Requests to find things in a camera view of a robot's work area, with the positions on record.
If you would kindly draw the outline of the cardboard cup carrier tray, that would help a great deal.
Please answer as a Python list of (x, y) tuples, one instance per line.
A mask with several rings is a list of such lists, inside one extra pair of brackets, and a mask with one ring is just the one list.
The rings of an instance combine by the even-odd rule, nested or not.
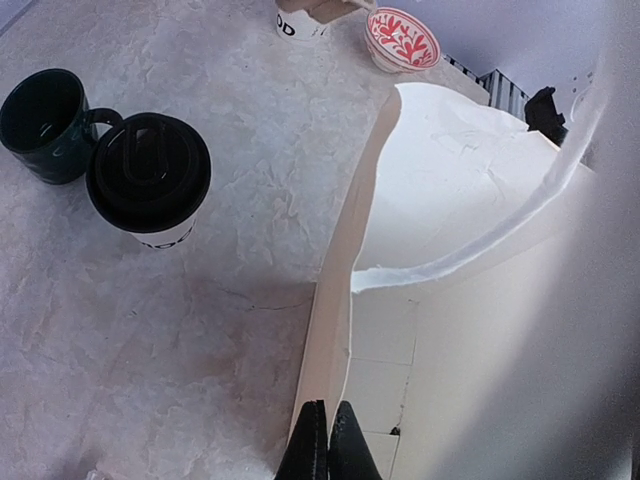
[(312, 19), (328, 24), (356, 10), (373, 11), (376, 0), (276, 0), (279, 9), (287, 13), (305, 11)]

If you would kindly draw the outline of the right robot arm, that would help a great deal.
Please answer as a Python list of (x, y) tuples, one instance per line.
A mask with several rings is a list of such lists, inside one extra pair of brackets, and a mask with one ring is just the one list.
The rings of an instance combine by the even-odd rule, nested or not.
[(529, 131), (538, 131), (553, 144), (560, 147), (568, 130), (565, 117), (556, 110), (553, 94), (555, 87), (547, 86), (539, 90), (524, 106), (525, 123)]

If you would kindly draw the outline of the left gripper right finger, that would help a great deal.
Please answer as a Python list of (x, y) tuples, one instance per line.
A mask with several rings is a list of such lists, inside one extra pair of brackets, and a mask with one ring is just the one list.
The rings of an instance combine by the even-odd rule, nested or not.
[(334, 480), (382, 480), (348, 401), (340, 402), (334, 420), (328, 450), (328, 473)]

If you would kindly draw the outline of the white paper cup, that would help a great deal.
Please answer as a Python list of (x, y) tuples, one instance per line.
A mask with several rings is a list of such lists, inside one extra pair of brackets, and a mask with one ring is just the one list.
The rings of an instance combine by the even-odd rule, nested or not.
[(290, 1), (277, 1), (276, 32), (292, 44), (313, 46), (327, 35), (329, 26), (313, 19), (302, 7)]
[(186, 210), (158, 218), (138, 231), (127, 233), (144, 246), (154, 250), (166, 250), (185, 241), (192, 233), (198, 210)]

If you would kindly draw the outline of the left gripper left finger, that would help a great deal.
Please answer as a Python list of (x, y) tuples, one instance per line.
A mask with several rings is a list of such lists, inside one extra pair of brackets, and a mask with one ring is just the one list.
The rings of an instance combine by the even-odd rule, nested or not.
[(327, 480), (328, 435), (323, 400), (302, 405), (275, 480)]

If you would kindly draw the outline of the brown paper bag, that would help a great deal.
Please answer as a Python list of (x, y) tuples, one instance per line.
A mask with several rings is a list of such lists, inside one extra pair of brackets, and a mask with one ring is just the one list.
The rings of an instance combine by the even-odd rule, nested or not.
[(348, 401), (382, 479), (627, 479), (639, 101), (601, 73), (564, 145), (438, 85), (381, 108), (317, 284), (295, 412)]

